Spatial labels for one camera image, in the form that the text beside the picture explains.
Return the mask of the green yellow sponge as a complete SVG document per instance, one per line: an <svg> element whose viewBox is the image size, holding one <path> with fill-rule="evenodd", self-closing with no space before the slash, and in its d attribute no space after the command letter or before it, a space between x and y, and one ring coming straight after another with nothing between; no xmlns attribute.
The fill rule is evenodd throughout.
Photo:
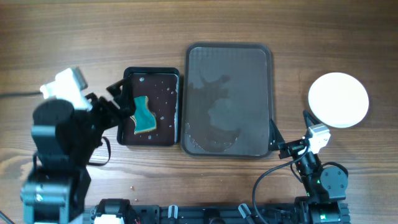
<svg viewBox="0 0 398 224"><path fill-rule="evenodd" d="M136 110L131 116L135 124L134 134L147 133L157 128L157 122L154 114L148 107L149 99L147 96L138 96L134 98Z"/></svg>

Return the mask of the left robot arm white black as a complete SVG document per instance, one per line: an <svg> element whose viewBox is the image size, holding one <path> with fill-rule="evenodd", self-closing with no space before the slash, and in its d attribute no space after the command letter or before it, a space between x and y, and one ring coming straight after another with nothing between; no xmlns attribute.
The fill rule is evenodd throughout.
<svg viewBox="0 0 398 224"><path fill-rule="evenodd" d="M65 96L51 96L34 110L31 135L37 150L20 193L25 223L70 223L84 212L92 154L110 145L103 133L136 110L130 78L107 91L111 101L94 93L83 96L71 87Z"/></svg>

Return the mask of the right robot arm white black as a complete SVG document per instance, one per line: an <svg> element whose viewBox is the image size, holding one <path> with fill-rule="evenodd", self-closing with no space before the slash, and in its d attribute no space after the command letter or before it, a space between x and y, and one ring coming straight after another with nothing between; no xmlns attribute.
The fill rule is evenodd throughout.
<svg viewBox="0 0 398 224"><path fill-rule="evenodd" d="M292 158L294 175L304 186L306 196L296 197L289 211L280 217L290 223L350 223L346 199L348 170L339 163L322 163L318 157L331 137L326 125L308 111L303 112L307 127L298 140L286 142L273 120L269 121L269 149L279 152L279 158Z"/></svg>

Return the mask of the white plate top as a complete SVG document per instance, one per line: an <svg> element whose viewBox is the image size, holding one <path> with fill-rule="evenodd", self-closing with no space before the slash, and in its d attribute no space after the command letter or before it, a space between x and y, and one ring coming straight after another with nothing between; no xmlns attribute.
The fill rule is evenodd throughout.
<svg viewBox="0 0 398 224"><path fill-rule="evenodd" d="M317 78L308 91L313 114L334 128L348 128L361 122L368 113L369 97L355 77L331 72Z"/></svg>

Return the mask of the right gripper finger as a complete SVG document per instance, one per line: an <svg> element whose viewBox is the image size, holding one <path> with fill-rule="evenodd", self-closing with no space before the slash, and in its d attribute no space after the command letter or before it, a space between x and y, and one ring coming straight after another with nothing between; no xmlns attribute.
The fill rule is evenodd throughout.
<svg viewBox="0 0 398 224"><path fill-rule="evenodd" d="M277 128L275 122L269 120L269 151L279 151L285 147L285 140L282 137L279 129Z"/></svg>
<svg viewBox="0 0 398 224"><path fill-rule="evenodd" d="M307 110L303 111L303 118L307 128L320 124L319 120L312 116Z"/></svg>

